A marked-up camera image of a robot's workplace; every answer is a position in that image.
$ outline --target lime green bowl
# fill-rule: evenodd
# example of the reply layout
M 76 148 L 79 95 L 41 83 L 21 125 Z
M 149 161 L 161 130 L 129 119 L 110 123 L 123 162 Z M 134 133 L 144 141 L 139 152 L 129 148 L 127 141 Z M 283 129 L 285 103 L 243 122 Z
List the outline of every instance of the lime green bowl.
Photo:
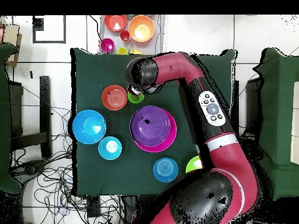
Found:
M 144 95 L 141 94 L 138 97 L 134 97 L 131 93 L 128 92 L 128 100 L 131 101 L 134 104 L 142 102 L 144 99 Z
M 202 169 L 203 166 L 201 164 L 201 160 L 199 159 L 199 156 L 193 157 L 191 160 L 189 160 L 187 166 L 186 166 L 186 173 L 196 170 L 196 169 Z

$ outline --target yellow bowl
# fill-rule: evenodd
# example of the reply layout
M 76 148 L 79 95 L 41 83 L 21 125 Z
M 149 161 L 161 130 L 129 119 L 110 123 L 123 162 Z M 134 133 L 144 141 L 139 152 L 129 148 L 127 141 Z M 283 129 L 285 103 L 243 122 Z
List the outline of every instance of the yellow bowl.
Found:
M 125 49 L 124 47 L 120 47 L 120 48 L 117 50 L 117 54 L 120 54 L 120 55 L 128 55 L 128 51 L 127 51 L 127 49 Z
M 128 32 L 133 40 L 146 42 L 154 35 L 155 24 L 148 16 L 138 15 L 129 22 Z

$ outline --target purple bowl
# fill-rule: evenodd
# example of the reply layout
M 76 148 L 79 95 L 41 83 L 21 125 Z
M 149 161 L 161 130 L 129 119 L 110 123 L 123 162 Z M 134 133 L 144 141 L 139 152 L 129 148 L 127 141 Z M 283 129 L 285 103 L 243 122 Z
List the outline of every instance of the purple bowl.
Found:
M 114 50 L 114 42 L 110 38 L 104 38 L 103 42 L 100 43 L 100 47 L 104 52 L 107 52 L 108 48 L 108 52 L 110 53 Z
M 153 147 L 166 140 L 171 130 L 171 123 L 163 109 L 145 106 L 132 116 L 130 130 L 133 139 L 140 145 Z

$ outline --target stacked bowls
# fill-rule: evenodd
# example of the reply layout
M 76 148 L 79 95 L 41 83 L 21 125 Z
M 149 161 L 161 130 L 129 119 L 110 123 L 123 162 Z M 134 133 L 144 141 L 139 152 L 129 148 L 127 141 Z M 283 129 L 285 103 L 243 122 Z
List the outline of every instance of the stacked bowls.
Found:
M 160 152 L 175 140 L 176 124 L 171 114 L 164 109 L 145 106 L 132 116 L 130 131 L 139 148 L 147 152 Z

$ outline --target white control pad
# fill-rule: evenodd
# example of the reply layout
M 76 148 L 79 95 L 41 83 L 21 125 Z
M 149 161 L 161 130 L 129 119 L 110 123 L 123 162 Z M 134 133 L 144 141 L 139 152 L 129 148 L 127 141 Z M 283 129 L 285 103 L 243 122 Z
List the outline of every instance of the white control pad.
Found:
M 199 95 L 199 104 L 209 124 L 222 126 L 225 117 L 216 97 L 210 91 L 204 91 Z

